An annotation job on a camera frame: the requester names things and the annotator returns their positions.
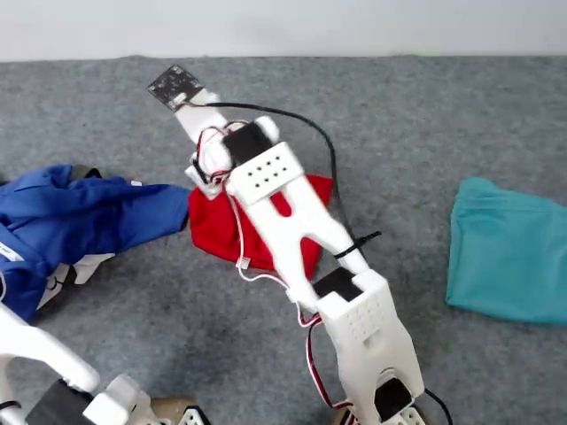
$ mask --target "teal cloth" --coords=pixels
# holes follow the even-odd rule
[[[567,208],[461,183],[451,214],[447,303],[513,321],[567,324]]]

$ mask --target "fabric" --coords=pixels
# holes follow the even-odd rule
[[[329,204],[332,180],[319,175],[308,175],[309,182],[325,205]],[[291,213],[290,207],[281,194],[272,197],[272,202],[282,215]],[[263,243],[244,211],[237,207],[245,240],[245,258],[250,259],[248,267],[274,270],[272,255]],[[230,207],[226,192],[209,201],[203,192],[193,190],[190,195],[190,229],[195,246],[222,259],[235,262],[240,257],[237,221]],[[309,240],[301,242],[303,263],[308,279],[313,277],[321,247]]]
[[[447,302],[567,324],[567,208],[486,179],[462,182],[451,215]]]
[[[71,165],[51,166],[0,187],[4,303],[26,321],[59,264],[122,252],[185,223],[186,189],[131,186],[120,177],[71,181],[72,173]]]

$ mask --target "black component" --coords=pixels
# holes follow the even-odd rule
[[[179,65],[171,66],[148,86],[148,91],[173,112],[183,106],[174,102],[177,96],[185,93],[185,100],[190,101],[202,89],[203,85],[197,78]]]
[[[356,239],[354,239],[354,244],[353,246],[345,249],[344,251],[338,253],[337,255],[335,255],[336,259],[341,259],[343,258],[346,254],[350,254],[352,251],[354,250],[358,250],[360,249],[366,242],[374,239],[377,236],[382,235],[382,232],[380,230],[377,230],[376,232],[372,232],[369,235],[363,236],[363,237],[357,237]]]
[[[353,283],[353,277],[354,274],[339,267],[314,283],[313,289],[321,298],[334,291],[344,300],[352,301],[362,293],[360,288]]]
[[[225,135],[222,141],[237,165],[244,164],[272,147],[272,141],[255,122]]]
[[[198,176],[201,178],[201,180],[203,181],[204,184],[208,184],[209,183],[209,179],[206,176],[205,172],[203,171],[203,169],[200,167],[200,165],[198,164],[198,160],[193,159],[193,166],[195,167],[195,170],[197,170],[197,174]]]
[[[8,407],[18,407],[18,409],[21,409],[21,404],[16,400],[4,401],[3,403],[0,403],[0,411],[7,409]]]
[[[205,413],[203,412],[203,409],[201,409],[199,406],[187,406],[187,408],[185,409],[185,413],[187,413],[188,410],[196,410],[201,418],[201,421],[203,421],[203,425],[211,425],[211,422],[206,417]]]
[[[59,379],[26,418],[29,425],[93,425],[82,413],[93,397],[73,390]]]
[[[388,421],[402,409],[408,407],[411,402],[411,394],[398,378],[387,381],[374,393],[374,406],[382,422]]]

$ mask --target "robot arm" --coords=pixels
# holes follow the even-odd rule
[[[149,91],[175,113],[198,146],[186,174],[209,198],[226,188],[270,249],[290,301],[321,315],[360,424],[399,425],[409,423],[408,418],[412,425],[423,423],[411,407],[424,391],[423,378],[388,283],[369,268],[343,225],[330,216],[289,145],[279,142],[274,122],[261,117],[222,131],[228,122],[214,107],[217,96],[180,66],[163,73]],[[210,128],[219,131],[207,132]],[[291,206],[291,216],[281,216],[272,204],[276,192]],[[315,284],[305,276],[299,246],[303,237],[340,257],[340,268]]]

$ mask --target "carpet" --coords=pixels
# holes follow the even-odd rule
[[[500,321],[444,303],[449,213],[459,182],[492,179],[567,204],[567,58],[122,58],[0,64],[0,174],[71,162],[142,182],[190,186],[194,147],[145,87],[178,62],[225,100],[303,113],[334,138],[339,182],[357,234],[392,287],[429,388],[455,423],[563,423],[567,330]],[[249,112],[227,111],[232,118]],[[276,117],[309,173],[329,174],[322,139]],[[318,274],[334,267],[324,256]],[[105,263],[36,324],[102,376],[135,378],[155,397],[188,395],[215,424],[326,424],[305,332],[274,283],[243,282],[233,265],[183,232]],[[342,397],[322,330],[315,356]],[[19,399],[54,380],[12,363]],[[419,400],[445,420],[430,400]]]

